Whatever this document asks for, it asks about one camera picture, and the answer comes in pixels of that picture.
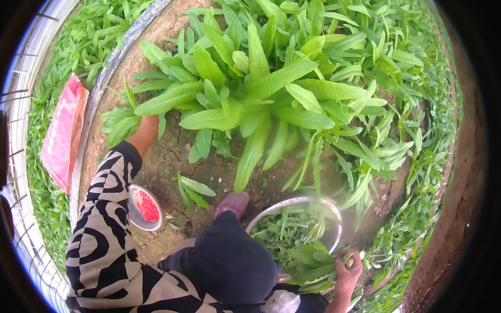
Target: pink shoe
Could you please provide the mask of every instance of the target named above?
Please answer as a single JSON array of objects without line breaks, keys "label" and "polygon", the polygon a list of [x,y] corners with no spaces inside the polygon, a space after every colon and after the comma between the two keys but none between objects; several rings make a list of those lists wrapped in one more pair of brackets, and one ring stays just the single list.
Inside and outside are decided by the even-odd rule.
[{"label": "pink shoe", "polygon": [[235,213],[238,220],[240,220],[242,215],[245,213],[245,210],[247,210],[248,203],[248,193],[246,193],[245,191],[241,193],[232,192],[221,201],[221,203],[217,207],[214,219],[216,219],[216,217],[218,217],[224,211],[231,211]]}]

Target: metal bowl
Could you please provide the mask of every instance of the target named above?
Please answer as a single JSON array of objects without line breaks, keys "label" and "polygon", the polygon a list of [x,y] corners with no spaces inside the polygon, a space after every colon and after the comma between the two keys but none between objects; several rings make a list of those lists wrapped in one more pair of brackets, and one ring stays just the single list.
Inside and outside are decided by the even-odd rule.
[{"label": "metal bowl", "polygon": [[[158,219],[156,221],[147,222],[144,220],[143,215],[139,211],[136,206],[136,203],[132,200],[135,193],[139,193],[140,191],[146,193],[151,199],[153,203],[156,205],[158,210]],[[160,209],[160,204],[158,203],[158,199],[155,197],[151,191],[135,184],[131,184],[129,186],[129,220],[134,226],[137,228],[141,228],[142,230],[154,231],[160,228],[162,225],[162,210]]]},{"label": "metal bowl", "polygon": [[[312,201],[316,201],[316,198],[312,198],[312,197],[298,197],[298,198],[291,198],[291,199],[287,199],[287,200],[284,200],[282,202],[279,202],[269,208],[267,208],[266,210],[264,210],[263,212],[259,213],[250,223],[249,225],[247,226],[247,228],[245,229],[245,231],[250,234],[251,233],[251,229],[255,226],[255,224],[265,215],[269,215],[269,214],[279,214],[280,213],[280,208],[284,207],[284,206],[288,206],[290,204],[296,204],[296,203],[302,203],[302,202],[312,202]],[[334,215],[337,217],[337,219],[339,220],[339,224],[337,225],[337,227],[335,227],[335,225],[333,225],[329,231],[327,232],[327,238],[325,238],[323,241],[323,244],[325,245],[325,247],[327,248],[327,250],[329,251],[329,253],[332,254],[332,252],[334,251],[334,249],[336,249],[336,246],[338,245],[339,243],[339,239],[341,239],[341,215],[339,214],[339,211],[336,207],[336,205],[334,205],[334,203],[332,203],[331,201],[327,200],[327,199],[320,199],[320,204],[323,205],[325,207],[326,210],[330,210],[332,213],[334,213]]]}]

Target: woman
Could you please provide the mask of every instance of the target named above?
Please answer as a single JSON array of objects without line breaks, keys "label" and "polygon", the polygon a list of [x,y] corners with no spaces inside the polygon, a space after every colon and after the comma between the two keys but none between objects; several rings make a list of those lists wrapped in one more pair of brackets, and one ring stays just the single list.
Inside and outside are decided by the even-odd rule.
[{"label": "woman", "polygon": [[[275,285],[281,265],[240,226],[246,193],[221,202],[194,247],[178,249],[158,267],[137,260],[128,190],[157,132],[158,116],[143,117],[138,131],[100,164],[66,250],[68,307],[75,312],[260,312],[259,303],[273,290],[291,286]],[[360,256],[355,253],[349,271],[340,261],[336,269],[334,300],[328,305],[320,295],[302,296],[297,312],[346,311],[363,269]]]}]

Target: patterned shirt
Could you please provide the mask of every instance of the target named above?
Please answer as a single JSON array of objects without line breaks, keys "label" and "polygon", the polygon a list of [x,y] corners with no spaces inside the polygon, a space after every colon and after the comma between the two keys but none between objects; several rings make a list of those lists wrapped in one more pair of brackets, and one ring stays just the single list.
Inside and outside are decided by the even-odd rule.
[{"label": "patterned shirt", "polygon": [[66,250],[66,304],[73,312],[232,313],[209,294],[200,296],[183,274],[137,260],[127,202],[141,165],[126,141],[99,165]]}]

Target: pink bag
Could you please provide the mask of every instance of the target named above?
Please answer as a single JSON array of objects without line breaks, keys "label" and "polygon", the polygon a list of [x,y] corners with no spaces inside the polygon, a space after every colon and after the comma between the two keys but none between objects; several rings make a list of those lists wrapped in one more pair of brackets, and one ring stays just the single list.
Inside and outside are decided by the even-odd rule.
[{"label": "pink bag", "polygon": [[40,159],[50,177],[66,194],[82,134],[89,91],[72,73],[64,86],[42,146]]}]

